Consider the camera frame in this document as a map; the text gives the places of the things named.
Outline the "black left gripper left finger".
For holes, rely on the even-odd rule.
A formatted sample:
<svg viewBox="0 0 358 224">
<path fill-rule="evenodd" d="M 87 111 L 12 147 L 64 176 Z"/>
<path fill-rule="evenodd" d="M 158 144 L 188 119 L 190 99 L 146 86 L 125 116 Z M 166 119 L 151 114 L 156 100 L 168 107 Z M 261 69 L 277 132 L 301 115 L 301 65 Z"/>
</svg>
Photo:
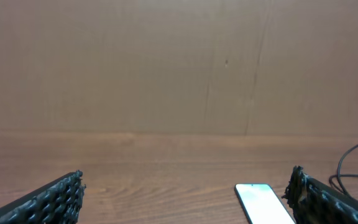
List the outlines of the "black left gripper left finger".
<svg viewBox="0 0 358 224">
<path fill-rule="evenodd" d="M 86 186 L 82 171 L 67 173 L 0 208 L 0 224 L 77 223 Z"/>
</svg>

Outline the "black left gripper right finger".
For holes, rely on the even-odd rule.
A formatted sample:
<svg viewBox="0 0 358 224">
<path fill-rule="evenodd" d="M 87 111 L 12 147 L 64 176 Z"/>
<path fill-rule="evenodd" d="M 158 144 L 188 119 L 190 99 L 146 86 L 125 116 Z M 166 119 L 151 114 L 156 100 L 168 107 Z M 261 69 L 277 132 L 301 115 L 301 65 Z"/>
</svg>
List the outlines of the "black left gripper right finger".
<svg viewBox="0 0 358 224">
<path fill-rule="evenodd" d="M 358 224 L 358 201 L 295 166 L 283 198 L 297 223 Z"/>
</svg>

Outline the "Samsung Galaxy smartphone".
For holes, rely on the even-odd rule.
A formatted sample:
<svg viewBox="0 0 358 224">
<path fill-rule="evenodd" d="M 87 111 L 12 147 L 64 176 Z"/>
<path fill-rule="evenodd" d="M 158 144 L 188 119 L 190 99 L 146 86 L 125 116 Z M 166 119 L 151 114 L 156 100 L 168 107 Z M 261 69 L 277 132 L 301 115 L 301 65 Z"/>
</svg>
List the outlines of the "Samsung Galaxy smartphone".
<svg viewBox="0 0 358 224">
<path fill-rule="evenodd" d="M 236 184 L 234 191 L 251 224 L 295 224 L 269 184 Z"/>
</svg>

